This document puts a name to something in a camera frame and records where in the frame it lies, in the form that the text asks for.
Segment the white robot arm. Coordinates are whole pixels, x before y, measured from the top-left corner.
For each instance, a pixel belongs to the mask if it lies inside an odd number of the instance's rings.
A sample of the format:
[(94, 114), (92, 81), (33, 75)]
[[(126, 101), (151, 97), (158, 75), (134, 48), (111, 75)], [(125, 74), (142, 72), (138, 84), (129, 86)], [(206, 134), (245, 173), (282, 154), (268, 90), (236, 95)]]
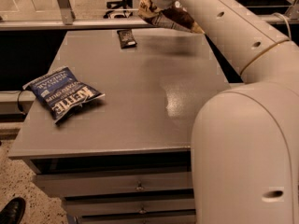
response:
[(198, 224), (298, 224), (298, 47), (235, 0), (179, 1), (243, 85), (201, 108), (192, 129)]

